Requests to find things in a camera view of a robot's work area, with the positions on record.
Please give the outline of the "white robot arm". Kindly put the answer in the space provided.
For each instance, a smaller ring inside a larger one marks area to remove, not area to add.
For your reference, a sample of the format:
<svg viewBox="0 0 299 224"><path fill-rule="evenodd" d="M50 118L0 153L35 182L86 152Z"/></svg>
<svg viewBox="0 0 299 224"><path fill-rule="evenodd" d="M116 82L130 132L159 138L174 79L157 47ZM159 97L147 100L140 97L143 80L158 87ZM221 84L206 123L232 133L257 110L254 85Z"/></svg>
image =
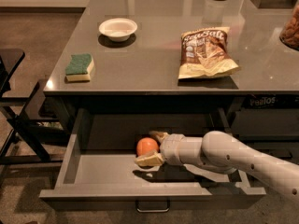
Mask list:
<svg viewBox="0 0 299 224"><path fill-rule="evenodd" d="M202 137L152 131L160 142L135 158L140 167L185 164L214 173L230 174L236 170L251 175L286 198L299 202L299 166L255 150L228 133L212 131Z"/></svg>

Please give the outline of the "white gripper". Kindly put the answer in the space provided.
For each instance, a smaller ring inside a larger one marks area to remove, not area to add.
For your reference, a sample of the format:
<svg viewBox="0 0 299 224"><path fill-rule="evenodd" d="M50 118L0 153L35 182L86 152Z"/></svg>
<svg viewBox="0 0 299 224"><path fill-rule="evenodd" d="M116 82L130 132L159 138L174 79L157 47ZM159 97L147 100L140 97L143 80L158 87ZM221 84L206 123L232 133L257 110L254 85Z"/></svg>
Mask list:
<svg viewBox="0 0 299 224"><path fill-rule="evenodd" d="M161 153L156 150L149 151L144 155L138 156L135 159L135 164L140 167L161 166L164 162L175 166L182 165L178 148L184 138L183 134L174 133L169 135L167 132L150 131L149 136L161 144Z"/></svg>

